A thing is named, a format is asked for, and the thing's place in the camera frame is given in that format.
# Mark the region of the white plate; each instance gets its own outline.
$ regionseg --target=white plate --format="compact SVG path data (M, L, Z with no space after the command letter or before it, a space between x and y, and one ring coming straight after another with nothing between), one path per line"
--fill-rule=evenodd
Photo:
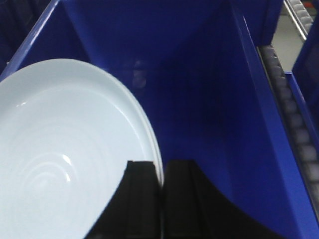
M160 151L139 103L80 61L30 65L0 83L0 238L81 239L127 161Z

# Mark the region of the gray floor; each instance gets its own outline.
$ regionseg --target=gray floor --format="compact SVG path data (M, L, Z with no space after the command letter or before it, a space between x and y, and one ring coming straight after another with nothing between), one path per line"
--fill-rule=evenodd
M312 16L316 14L314 9L308 9L308 11ZM279 18L272 45L284 71L291 71L303 42L285 9Z

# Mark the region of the blue bin wall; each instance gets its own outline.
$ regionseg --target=blue bin wall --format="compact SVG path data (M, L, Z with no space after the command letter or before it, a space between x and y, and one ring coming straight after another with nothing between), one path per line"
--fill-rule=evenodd
M269 228L318 238L262 64L229 1L53 1L0 78L51 58L84 60L123 82L146 111L164 164L195 159Z
M319 10L319 1L313 1ZM301 97L309 114L308 127L314 131L314 139L319 150L319 17L317 16L301 52L293 67L293 75L301 92Z
M245 15L256 46L270 45L276 31L283 0L232 0Z

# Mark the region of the metal rail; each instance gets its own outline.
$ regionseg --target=metal rail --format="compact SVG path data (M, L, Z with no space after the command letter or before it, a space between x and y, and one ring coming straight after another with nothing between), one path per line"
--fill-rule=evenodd
M305 41L313 24L313 19L300 0L284 0L284 5L302 40Z

